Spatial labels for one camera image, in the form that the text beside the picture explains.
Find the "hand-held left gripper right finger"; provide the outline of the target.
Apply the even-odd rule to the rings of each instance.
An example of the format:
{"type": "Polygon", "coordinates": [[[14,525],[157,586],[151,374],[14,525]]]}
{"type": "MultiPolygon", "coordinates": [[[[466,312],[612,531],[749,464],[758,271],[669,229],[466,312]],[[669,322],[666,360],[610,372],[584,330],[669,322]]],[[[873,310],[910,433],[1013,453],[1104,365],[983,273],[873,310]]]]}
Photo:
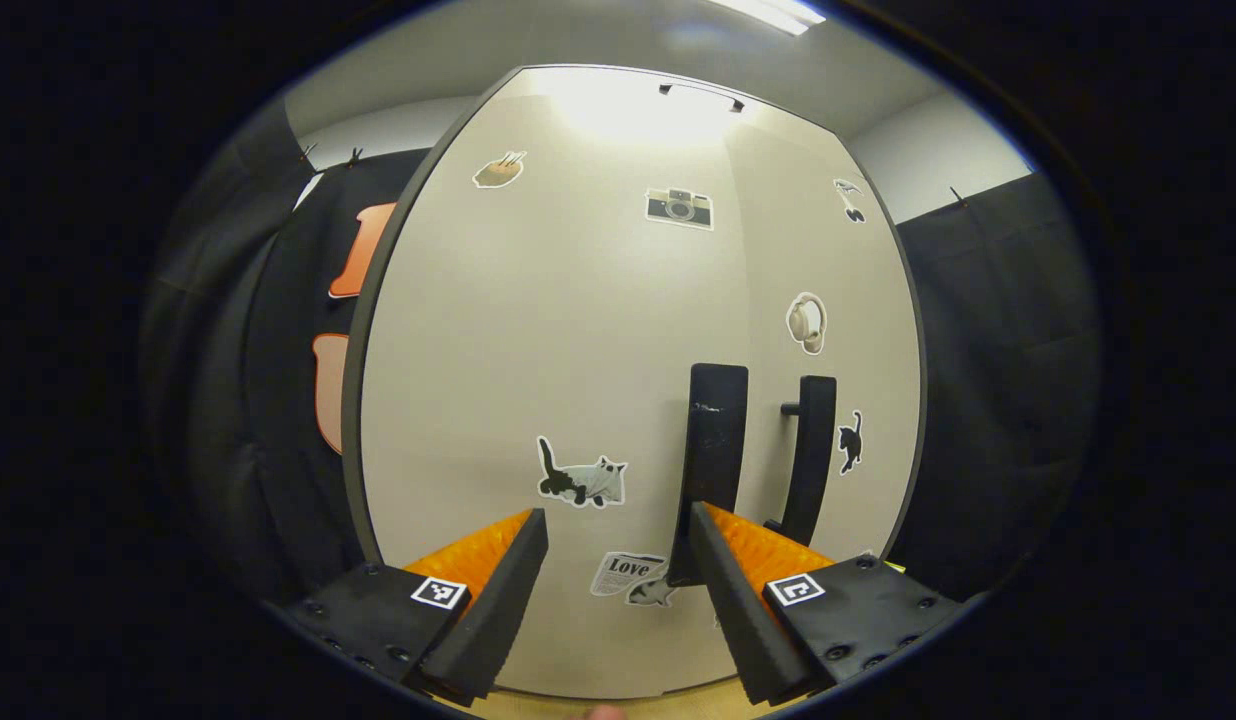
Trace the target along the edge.
{"type": "Polygon", "coordinates": [[[878,556],[832,562],[709,503],[691,508],[690,543],[755,705],[878,679],[964,615],[878,556]]]}

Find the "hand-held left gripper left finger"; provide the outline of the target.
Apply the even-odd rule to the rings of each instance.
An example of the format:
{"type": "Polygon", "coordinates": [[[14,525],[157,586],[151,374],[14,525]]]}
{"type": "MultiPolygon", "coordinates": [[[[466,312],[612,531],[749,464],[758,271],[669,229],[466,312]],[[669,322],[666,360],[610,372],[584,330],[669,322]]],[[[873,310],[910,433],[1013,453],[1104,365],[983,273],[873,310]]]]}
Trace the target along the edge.
{"type": "Polygon", "coordinates": [[[294,601],[288,624],[367,673],[470,706],[507,664],[548,555],[527,509],[404,566],[365,562],[294,601]]]}

